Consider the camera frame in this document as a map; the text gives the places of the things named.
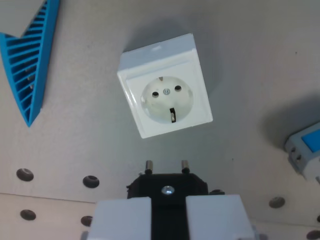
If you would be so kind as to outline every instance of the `socket screw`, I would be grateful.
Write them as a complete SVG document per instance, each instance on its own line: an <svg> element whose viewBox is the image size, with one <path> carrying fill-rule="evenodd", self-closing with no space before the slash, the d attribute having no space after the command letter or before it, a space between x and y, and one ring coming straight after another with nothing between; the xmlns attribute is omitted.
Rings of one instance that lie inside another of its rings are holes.
<svg viewBox="0 0 320 240"><path fill-rule="evenodd" d="M164 95L169 95L170 94L170 89L169 88L163 89L163 94Z"/></svg>

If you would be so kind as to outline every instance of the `screw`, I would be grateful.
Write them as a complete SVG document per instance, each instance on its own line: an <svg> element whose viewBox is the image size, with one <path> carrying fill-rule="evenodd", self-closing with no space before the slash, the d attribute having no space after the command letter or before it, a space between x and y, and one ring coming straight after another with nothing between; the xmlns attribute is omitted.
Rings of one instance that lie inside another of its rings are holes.
<svg viewBox="0 0 320 240"><path fill-rule="evenodd" d="M169 95L170 94L170 89L169 88L163 89L163 94L164 95Z"/></svg>
<svg viewBox="0 0 320 240"><path fill-rule="evenodd" d="M162 189L161 189L161 192L164 194L164 195L171 195L175 192L175 189L173 186L164 186Z"/></svg>

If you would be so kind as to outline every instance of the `metal prong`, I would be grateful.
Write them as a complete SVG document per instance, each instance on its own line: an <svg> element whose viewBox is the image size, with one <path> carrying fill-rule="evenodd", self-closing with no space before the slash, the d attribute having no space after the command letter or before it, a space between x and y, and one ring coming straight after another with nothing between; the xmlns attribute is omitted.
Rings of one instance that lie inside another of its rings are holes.
<svg viewBox="0 0 320 240"><path fill-rule="evenodd" d="M181 161L181 166L182 166L182 173L183 174L190 173L189 163L188 163L187 160L182 160Z"/></svg>
<svg viewBox="0 0 320 240"><path fill-rule="evenodd" d="M148 160L145 162L145 174L152 174L152 171L154 170L154 163L151 160Z"/></svg>
<svg viewBox="0 0 320 240"><path fill-rule="evenodd" d="M176 119L176 111L174 107L170 108L170 113L171 113L171 122L175 123L177 119Z"/></svg>

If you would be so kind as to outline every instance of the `blue and white object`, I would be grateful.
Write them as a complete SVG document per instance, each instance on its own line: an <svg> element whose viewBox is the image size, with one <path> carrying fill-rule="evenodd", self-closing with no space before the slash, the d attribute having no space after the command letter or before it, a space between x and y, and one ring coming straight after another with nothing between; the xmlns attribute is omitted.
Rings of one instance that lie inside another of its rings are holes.
<svg viewBox="0 0 320 240"><path fill-rule="evenodd" d="M42 107L59 2L47 0L23 37L0 34L6 76L28 127Z"/></svg>
<svg viewBox="0 0 320 240"><path fill-rule="evenodd" d="M320 122L291 135L285 149L294 169L307 181L320 184Z"/></svg>

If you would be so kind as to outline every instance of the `blue ribbed part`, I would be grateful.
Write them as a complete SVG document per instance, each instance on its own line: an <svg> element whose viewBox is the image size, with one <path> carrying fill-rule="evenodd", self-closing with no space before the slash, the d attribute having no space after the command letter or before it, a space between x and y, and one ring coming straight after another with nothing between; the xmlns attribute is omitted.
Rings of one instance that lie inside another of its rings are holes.
<svg viewBox="0 0 320 240"><path fill-rule="evenodd" d="M42 107L59 2L47 0L23 37L0 33L6 76L28 127Z"/></svg>

